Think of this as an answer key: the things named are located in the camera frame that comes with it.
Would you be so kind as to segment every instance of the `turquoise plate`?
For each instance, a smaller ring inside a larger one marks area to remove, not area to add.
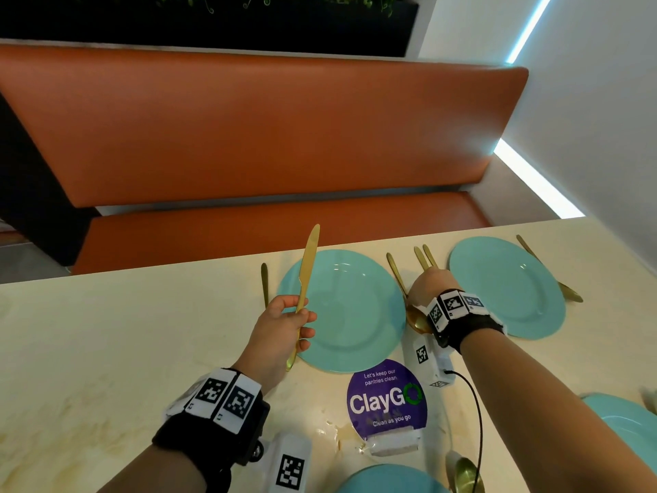
[[[298,294],[301,262],[292,266],[279,294]],[[360,372],[385,360],[406,324],[397,282],[381,265],[357,252],[328,249],[315,257],[308,308],[317,313],[310,348],[299,356],[329,372]]]
[[[425,472],[405,465],[383,464],[367,467],[345,481],[338,493],[449,493]]]
[[[657,415],[608,394],[592,394],[584,402],[657,474]]]
[[[449,269],[467,292],[506,325],[509,335],[541,339],[559,330],[566,305],[557,281],[539,260],[506,240],[472,237],[449,256]]]

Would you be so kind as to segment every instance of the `table surface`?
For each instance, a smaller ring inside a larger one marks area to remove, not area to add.
[[[440,266],[460,240],[522,234],[554,276],[585,302],[568,304],[553,336],[514,339],[575,393],[641,402],[654,386],[657,279],[591,218],[527,223],[335,246],[397,261],[409,285],[421,272],[413,246]],[[234,362],[270,294],[303,250],[129,269],[0,286],[0,491],[95,491],[150,442],[163,408],[192,381]],[[390,355],[403,361],[401,347]],[[455,369],[467,375],[463,360]],[[303,433],[313,442],[309,492],[332,492],[376,463],[426,470],[448,485],[446,461],[476,460],[479,428],[468,387],[428,388],[429,425],[419,451],[378,458],[359,450],[346,408],[349,375],[299,360],[267,397],[263,437]],[[525,492],[518,468],[484,412],[481,473],[489,491]],[[231,491],[257,490],[234,467]]]

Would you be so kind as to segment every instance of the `black cable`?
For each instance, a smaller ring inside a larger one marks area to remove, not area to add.
[[[472,384],[468,379],[466,379],[463,375],[461,375],[458,372],[454,372],[453,370],[443,370],[444,373],[453,373],[454,375],[458,375],[460,378],[462,378],[465,383],[470,387],[470,390],[472,391],[472,396],[474,396],[474,402],[477,403],[477,414],[479,414],[479,459],[477,460],[477,472],[474,475],[474,484],[472,485],[472,491],[471,493],[474,493],[474,490],[477,487],[477,481],[479,481],[479,469],[481,468],[481,454],[484,452],[484,423],[481,422],[481,409],[479,408],[479,400],[477,399],[477,393],[474,391],[474,387],[472,387]]]

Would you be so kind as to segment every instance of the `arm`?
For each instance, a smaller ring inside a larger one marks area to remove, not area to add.
[[[303,327],[315,321],[317,315],[303,308],[299,313],[283,313],[284,308],[297,305],[299,296],[276,296],[260,315],[246,348],[233,365],[250,379],[262,385],[267,394],[285,376],[286,361],[294,345],[297,332],[301,339],[299,352],[310,347],[309,338],[315,330]],[[228,491],[230,469],[222,473],[221,488]],[[206,482],[193,462],[181,452],[147,447],[137,458],[120,471],[99,493],[205,493]]]
[[[447,270],[430,268],[409,301],[426,306],[458,288]],[[482,329],[460,346],[497,431],[533,493],[657,491],[647,465],[543,365],[501,333]]]

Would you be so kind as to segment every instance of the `circular sticker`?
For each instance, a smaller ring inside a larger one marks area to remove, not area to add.
[[[426,427],[426,398],[420,382],[404,365],[391,359],[351,376],[347,410],[353,428],[363,439],[409,425],[414,429]]]

